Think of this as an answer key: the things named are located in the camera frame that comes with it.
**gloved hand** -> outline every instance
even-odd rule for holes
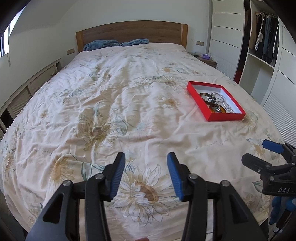
[[[293,212],[296,209],[296,197],[289,197],[286,203],[282,204],[282,197],[274,197],[271,202],[271,205],[274,207],[270,213],[270,221],[269,224],[272,225],[279,219],[279,212],[281,205],[285,205],[286,209],[290,212]]]

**wardrobe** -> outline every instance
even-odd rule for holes
[[[262,0],[213,0],[209,54],[296,146],[296,44],[276,13]]]

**sloped ceiling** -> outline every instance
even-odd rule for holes
[[[32,0],[19,17],[12,34],[56,25],[78,0]]]

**bed sheet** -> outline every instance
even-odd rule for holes
[[[186,91],[189,80],[224,86],[245,118],[206,122]],[[249,152],[285,163],[263,149],[264,139],[282,141],[263,108],[182,46],[109,47],[81,52],[32,97],[0,144],[0,179],[12,214],[29,231],[64,180],[87,180],[123,151],[125,171],[105,208],[112,240],[171,241],[181,238],[188,204],[174,193],[167,154],[174,151],[205,180],[229,180],[262,223],[270,196],[261,193],[259,175],[243,167],[241,157]],[[211,208],[208,216],[210,240]]]

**nightstand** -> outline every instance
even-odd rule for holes
[[[217,67],[217,63],[211,59],[205,59],[205,58],[202,58],[202,57],[197,57],[197,59],[199,59],[200,61],[206,63],[207,65],[209,66],[212,66],[214,68]]]

